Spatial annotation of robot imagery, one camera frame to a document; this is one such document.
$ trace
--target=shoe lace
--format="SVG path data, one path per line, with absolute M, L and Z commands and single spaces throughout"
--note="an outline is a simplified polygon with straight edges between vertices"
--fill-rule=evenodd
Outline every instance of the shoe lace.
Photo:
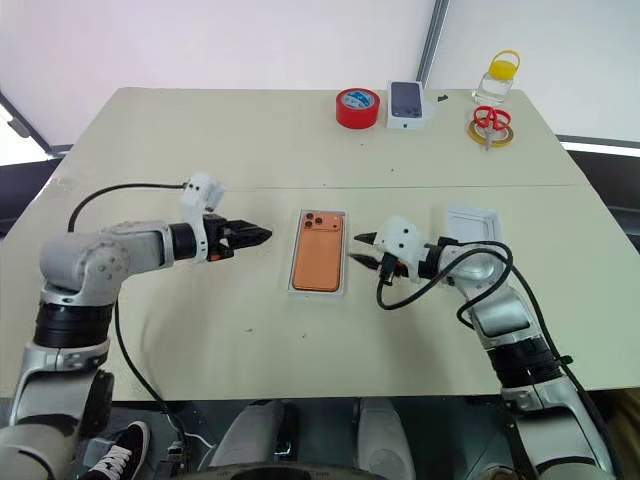
M 131 450 L 114 445 L 91 470 L 104 473 L 109 480 L 119 480 L 130 457 Z

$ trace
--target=robotic arm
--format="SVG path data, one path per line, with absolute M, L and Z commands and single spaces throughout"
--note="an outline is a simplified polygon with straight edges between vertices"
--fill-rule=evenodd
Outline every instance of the robotic arm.
M 9 427 L 0 430 L 0 478 L 65 478 L 79 438 L 105 427 L 113 375 L 99 367 L 107 359 L 109 323 L 124 280 L 176 260 L 230 258 L 271 237 L 243 220 L 205 213 L 223 192 L 197 174 L 185 185 L 184 223 L 124 223 L 45 244 L 36 330 L 25 347 Z
M 551 478 L 554 471 L 563 475 L 557 478 L 610 478 L 613 468 L 609 452 L 584 399 L 562 371 L 561 360 L 550 349 L 538 318 L 518 292 L 503 281 L 509 262 L 505 265 L 507 259 L 500 248 L 495 248 L 497 255 L 492 255 L 494 252 L 485 245 L 461 245 L 451 239 L 431 245 L 415 225 L 399 216 L 389 218 L 377 233 L 355 238 L 383 253 L 380 263 L 366 255 L 351 256 L 379 271 L 378 302 L 385 309 L 409 303 L 385 305 L 382 301 L 382 288 L 391 285 L 393 277 L 406 276 L 418 283 L 421 278 L 437 278 L 454 263 L 448 281 L 468 301 L 474 303 L 492 289 L 486 298 L 470 305 L 469 312 L 472 327 L 502 384 L 502 398 L 513 415 L 514 421 L 509 424 L 513 430 L 512 450 L 524 452 L 526 457 L 525 465 L 519 467 L 541 478 Z M 479 248 L 477 253 L 470 253 Z M 436 282 L 421 289 L 422 293 Z

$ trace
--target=red tape roll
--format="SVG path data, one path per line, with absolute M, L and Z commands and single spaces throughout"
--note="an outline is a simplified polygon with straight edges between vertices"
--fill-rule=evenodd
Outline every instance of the red tape roll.
M 376 123 L 380 97 L 366 88 L 349 88 L 336 97 L 336 120 L 347 128 L 369 128 Z

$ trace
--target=red scissors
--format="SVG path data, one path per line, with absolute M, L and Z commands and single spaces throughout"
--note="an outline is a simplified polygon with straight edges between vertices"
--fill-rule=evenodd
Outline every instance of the red scissors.
M 482 106 L 473 111 L 473 122 L 480 128 L 484 128 L 485 149 L 489 151 L 493 134 L 504 130 L 511 123 L 511 115 L 493 107 Z

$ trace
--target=yellow lid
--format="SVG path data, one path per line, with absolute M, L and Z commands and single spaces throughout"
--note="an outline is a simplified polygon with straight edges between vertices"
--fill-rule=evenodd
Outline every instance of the yellow lid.
M 514 65 L 508 60 L 496 60 L 501 55 L 513 55 L 518 60 L 518 64 Z M 518 68 L 520 68 L 520 55 L 518 55 L 518 52 L 515 50 L 503 50 L 491 60 L 489 75 L 498 80 L 512 80 Z

